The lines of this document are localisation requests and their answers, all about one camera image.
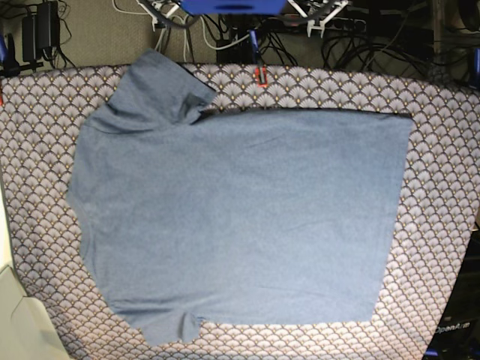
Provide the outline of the blue T-shirt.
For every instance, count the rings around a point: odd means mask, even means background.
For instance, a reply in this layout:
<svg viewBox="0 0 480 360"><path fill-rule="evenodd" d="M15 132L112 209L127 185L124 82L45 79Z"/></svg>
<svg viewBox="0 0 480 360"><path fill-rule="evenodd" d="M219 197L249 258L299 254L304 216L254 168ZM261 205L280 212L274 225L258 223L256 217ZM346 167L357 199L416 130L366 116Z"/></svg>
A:
<svg viewBox="0 0 480 360"><path fill-rule="evenodd" d="M204 116L214 98L149 50L80 128L67 202L109 308L153 346L192 341L202 321L370 320L412 119Z"/></svg>

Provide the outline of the red and black clamp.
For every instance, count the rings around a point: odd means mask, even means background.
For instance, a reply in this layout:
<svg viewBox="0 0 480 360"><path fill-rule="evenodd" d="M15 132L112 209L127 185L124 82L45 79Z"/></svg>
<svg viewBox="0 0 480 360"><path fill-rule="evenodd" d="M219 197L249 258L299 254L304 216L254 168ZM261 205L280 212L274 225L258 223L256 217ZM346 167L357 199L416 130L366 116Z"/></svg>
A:
<svg viewBox="0 0 480 360"><path fill-rule="evenodd" d="M267 70L265 66L256 67L254 74L255 74L256 84L260 88L265 88L268 86L268 75L267 75Z"/></svg>

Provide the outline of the black power strip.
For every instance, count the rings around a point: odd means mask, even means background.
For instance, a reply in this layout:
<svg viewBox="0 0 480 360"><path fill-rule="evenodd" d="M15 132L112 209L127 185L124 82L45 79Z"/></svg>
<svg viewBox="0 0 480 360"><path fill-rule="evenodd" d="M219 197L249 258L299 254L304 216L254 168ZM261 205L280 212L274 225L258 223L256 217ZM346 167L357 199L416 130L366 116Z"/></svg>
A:
<svg viewBox="0 0 480 360"><path fill-rule="evenodd" d="M351 19L342 17L339 13L336 16L320 16L315 19L311 26L308 23L302 25L304 31L320 33L322 30L332 31L354 31L365 32L367 30L367 23L363 19Z"/></svg>

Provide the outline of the blue box at top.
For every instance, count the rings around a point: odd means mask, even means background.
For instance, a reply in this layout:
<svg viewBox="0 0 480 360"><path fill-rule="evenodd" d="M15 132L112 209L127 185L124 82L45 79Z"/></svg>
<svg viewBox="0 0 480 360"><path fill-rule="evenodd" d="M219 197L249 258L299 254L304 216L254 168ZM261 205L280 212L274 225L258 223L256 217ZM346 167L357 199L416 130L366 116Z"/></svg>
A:
<svg viewBox="0 0 480 360"><path fill-rule="evenodd" d="M190 14L277 15L286 0L184 0L181 7Z"/></svg>

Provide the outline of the fan-patterned tablecloth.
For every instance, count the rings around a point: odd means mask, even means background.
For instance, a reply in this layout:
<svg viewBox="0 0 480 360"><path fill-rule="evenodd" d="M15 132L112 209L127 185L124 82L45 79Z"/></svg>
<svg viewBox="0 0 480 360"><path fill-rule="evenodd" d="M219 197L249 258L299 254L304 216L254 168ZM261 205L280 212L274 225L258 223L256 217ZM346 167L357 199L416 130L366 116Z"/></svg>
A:
<svg viewBox="0 0 480 360"><path fill-rule="evenodd" d="M191 64L211 110L318 107L409 115L404 183L372 319L317 325L206 322L188 344L149 346L106 305L80 257L65 200L84 119L125 68L84 67L1 83L1 178L17 277L75 359L420 359L454 289L479 211L479 95L372 73Z"/></svg>

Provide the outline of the black power adapter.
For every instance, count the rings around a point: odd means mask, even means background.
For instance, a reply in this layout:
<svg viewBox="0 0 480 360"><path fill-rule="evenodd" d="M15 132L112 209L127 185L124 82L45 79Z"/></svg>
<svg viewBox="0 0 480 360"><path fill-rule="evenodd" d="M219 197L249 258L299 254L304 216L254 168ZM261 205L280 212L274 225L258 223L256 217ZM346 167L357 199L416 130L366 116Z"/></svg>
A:
<svg viewBox="0 0 480 360"><path fill-rule="evenodd" d="M59 3L44 1L34 13L22 19L22 59L24 62L53 60L54 50L60 45Z"/></svg>

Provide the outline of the black OpenArm base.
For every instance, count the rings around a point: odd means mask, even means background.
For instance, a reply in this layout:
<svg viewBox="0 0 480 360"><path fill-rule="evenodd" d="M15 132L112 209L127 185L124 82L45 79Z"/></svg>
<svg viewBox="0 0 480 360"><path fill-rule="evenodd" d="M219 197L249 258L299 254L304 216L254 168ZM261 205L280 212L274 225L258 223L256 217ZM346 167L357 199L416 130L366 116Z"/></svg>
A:
<svg viewBox="0 0 480 360"><path fill-rule="evenodd" d="M479 358L478 230L472 232L451 296L423 358Z"/></svg>

